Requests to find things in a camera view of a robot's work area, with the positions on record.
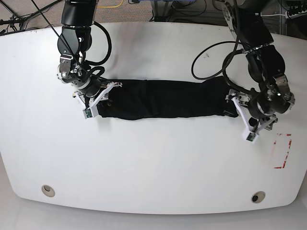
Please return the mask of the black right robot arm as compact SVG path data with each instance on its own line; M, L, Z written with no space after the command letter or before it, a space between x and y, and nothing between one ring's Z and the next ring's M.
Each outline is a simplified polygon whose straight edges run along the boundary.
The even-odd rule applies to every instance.
M102 77L105 64L111 56L112 41L104 26L94 21L99 1L66 0L61 16L62 30L58 38L60 64L58 78L76 88L76 97L83 98L85 109L91 99L96 99L103 91L103 84L109 81ZM106 36L107 52L100 61L89 61L86 52L92 45L92 25L97 26Z

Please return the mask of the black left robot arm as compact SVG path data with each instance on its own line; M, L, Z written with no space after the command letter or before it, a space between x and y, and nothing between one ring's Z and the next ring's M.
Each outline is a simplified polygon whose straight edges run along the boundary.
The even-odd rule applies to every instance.
M284 59L273 45L273 37L261 16L268 4L267 0L246 0L242 4L226 0L223 5L227 24L242 46L235 54L245 54L248 72L260 89L239 87L223 71L223 77L232 87L228 98L239 108L247 108L251 115L244 122L252 137L262 129L271 130L278 121L276 114L288 112L295 104L295 96L285 75Z

